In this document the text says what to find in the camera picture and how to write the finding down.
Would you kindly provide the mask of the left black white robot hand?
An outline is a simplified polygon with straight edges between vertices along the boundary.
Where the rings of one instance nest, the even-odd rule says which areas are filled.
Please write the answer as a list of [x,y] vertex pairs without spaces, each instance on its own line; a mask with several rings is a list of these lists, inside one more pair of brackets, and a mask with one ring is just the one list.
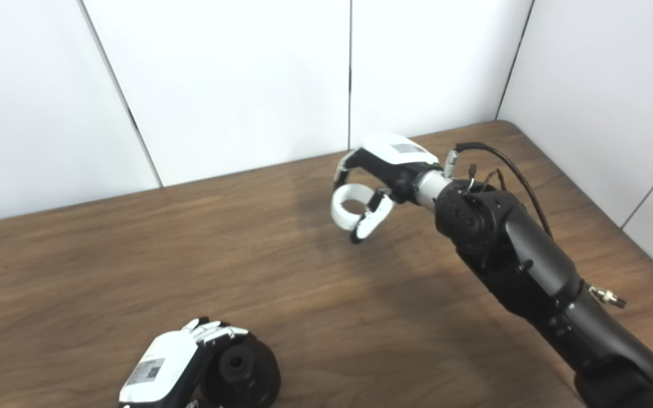
[[216,355],[251,332],[208,317],[156,336],[120,389],[119,407],[199,407],[196,387]]

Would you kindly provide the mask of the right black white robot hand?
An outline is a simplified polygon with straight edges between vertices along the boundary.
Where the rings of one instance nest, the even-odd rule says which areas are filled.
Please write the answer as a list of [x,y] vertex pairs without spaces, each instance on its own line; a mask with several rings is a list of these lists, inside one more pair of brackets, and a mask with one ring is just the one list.
[[[383,188],[349,183],[350,172],[358,168],[381,181]],[[330,205],[332,220],[350,233],[352,244],[362,243],[396,204],[418,204],[419,182],[425,174],[442,171],[435,155],[407,137],[385,132],[367,134],[363,144],[337,164]]]

